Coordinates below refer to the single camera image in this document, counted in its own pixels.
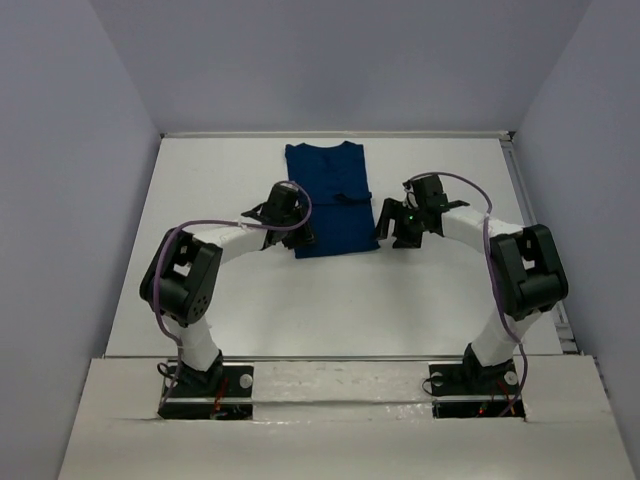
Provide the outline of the blue printed t shirt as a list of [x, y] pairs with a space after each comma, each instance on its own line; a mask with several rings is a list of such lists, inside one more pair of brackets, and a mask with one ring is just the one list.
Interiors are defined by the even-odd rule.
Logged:
[[315, 241], [297, 248], [297, 259], [379, 248], [363, 145], [350, 141], [330, 147], [288, 144], [285, 159], [289, 179], [303, 187], [312, 204], [310, 226]]

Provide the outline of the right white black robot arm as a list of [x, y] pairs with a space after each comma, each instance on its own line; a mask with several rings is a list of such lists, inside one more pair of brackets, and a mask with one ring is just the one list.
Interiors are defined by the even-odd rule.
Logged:
[[382, 204], [374, 238], [393, 237], [395, 249], [418, 249], [424, 234], [460, 242], [481, 254], [487, 265], [495, 310], [481, 333], [454, 364], [431, 367], [423, 383], [434, 397], [490, 395], [499, 387], [516, 399], [526, 372], [514, 355], [524, 351], [531, 326], [569, 293], [569, 283], [550, 229], [499, 220], [488, 203], [479, 211], [444, 191], [442, 173], [424, 173], [404, 182], [402, 200]]

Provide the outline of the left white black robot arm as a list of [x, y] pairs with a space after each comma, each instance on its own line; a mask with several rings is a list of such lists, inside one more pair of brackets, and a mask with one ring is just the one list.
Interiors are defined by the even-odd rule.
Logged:
[[235, 220], [189, 220], [166, 232], [139, 287], [159, 329], [177, 348], [174, 368], [158, 365], [167, 381], [165, 396], [179, 387], [209, 395], [220, 386], [223, 354], [206, 320], [220, 267], [278, 244], [312, 244], [311, 213], [303, 187], [279, 181], [266, 201]]

